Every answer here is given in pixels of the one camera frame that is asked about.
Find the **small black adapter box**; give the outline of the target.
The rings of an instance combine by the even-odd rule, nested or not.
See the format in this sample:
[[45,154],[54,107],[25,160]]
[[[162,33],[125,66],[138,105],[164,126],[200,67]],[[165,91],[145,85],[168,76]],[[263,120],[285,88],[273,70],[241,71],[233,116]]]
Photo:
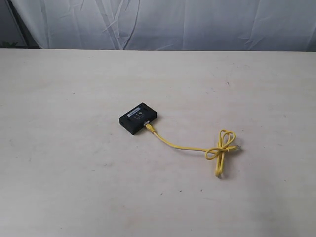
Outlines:
[[120,125],[130,134],[135,135],[142,130],[146,124],[157,118],[157,112],[145,103],[140,103],[131,111],[119,118]]

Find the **grey wrinkled backdrop curtain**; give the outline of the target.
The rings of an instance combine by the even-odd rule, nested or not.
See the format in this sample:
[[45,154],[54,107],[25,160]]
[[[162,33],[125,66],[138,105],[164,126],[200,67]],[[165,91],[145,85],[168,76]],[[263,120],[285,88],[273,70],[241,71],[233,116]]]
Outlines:
[[313,0],[3,0],[1,47],[315,51]]

